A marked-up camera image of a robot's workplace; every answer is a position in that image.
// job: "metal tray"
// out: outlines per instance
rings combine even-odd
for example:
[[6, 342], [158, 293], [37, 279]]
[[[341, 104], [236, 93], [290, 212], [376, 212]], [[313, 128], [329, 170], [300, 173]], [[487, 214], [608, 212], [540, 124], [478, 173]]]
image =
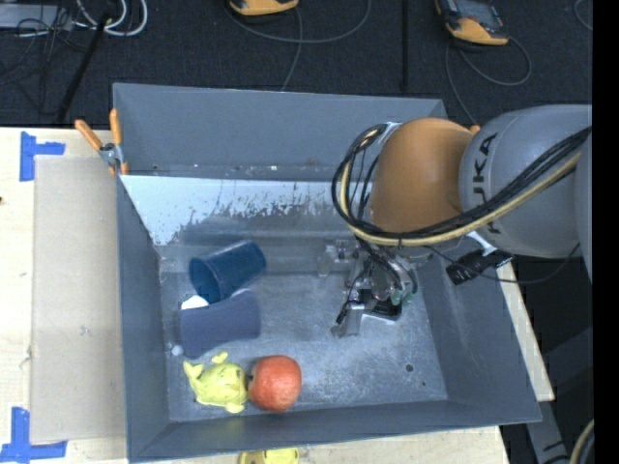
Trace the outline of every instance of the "metal tray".
[[[117, 182], [131, 462], [541, 419], [500, 285], [456, 287], [437, 256], [417, 269], [420, 290], [397, 321], [330, 332], [351, 267], [333, 249], [354, 241], [330, 178], [359, 132], [444, 117], [440, 101], [116, 84], [114, 105], [131, 171]], [[267, 258], [251, 285], [261, 335], [193, 362], [225, 350], [249, 370], [264, 355], [293, 357], [302, 393], [281, 414], [194, 402], [171, 350], [178, 304], [194, 293], [189, 260], [240, 239]]]

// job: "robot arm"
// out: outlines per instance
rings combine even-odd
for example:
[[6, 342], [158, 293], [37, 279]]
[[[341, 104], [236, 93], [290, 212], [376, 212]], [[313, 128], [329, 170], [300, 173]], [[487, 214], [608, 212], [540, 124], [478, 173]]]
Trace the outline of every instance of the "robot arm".
[[[363, 132], [336, 171], [332, 196], [370, 268], [383, 275], [362, 274], [349, 298], [399, 305], [410, 290], [384, 270], [398, 259], [414, 274], [465, 236], [481, 249], [448, 267], [456, 284], [514, 254], [568, 257], [579, 246], [591, 276], [591, 113], [591, 105], [548, 105], [503, 114], [481, 129], [422, 118]], [[377, 140], [378, 155], [351, 191], [355, 158]], [[385, 279], [386, 298], [378, 291]], [[360, 287], [370, 292], [363, 296]]]

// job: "plastic cup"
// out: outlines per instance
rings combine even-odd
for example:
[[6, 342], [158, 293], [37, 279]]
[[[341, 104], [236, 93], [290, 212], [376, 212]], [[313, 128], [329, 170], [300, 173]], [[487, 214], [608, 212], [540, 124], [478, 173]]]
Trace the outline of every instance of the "plastic cup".
[[254, 241], [244, 240], [192, 258], [189, 273], [195, 293], [213, 304], [262, 275], [266, 264], [260, 247]]

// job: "toy apple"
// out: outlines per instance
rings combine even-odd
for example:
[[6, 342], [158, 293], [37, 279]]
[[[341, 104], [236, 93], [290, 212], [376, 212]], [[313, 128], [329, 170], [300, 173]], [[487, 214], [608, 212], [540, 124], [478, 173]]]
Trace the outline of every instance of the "toy apple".
[[281, 354], [259, 359], [248, 376], [248, 399], [265, 411], [283, 412], [301, 392], [301, 367]]

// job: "yellow rubber duck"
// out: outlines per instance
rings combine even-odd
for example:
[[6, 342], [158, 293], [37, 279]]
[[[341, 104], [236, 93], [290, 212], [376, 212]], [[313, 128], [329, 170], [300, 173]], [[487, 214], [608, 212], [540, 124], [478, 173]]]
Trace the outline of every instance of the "yellow rubber duck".
[[233, 362], [224, 362], [226, 352], [211, 359], [213, 365], [204, 369], [202, 364], [183, 362], [185, 374], [200, 404], [220, 406], [229, 413], [240, 413], [248, 400], [245, 371]]
[[299, 450], [296, 447], [288, 449], [255, 450], [243, 452], [239, 456], [239, 464], [298, 464]]

